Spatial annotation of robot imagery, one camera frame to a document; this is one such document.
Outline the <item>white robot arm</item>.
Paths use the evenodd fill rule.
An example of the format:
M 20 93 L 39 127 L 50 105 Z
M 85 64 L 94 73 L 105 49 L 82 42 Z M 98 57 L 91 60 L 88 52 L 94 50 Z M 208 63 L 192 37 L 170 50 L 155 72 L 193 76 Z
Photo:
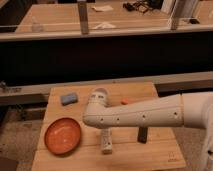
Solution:
M 206 130 L 200 171 L 213 171 L 213 92 L 183 93 L 107 107 L 108 93 L 96 89 L 89 97 L 83 122 L 91 127 L 189 127 Z

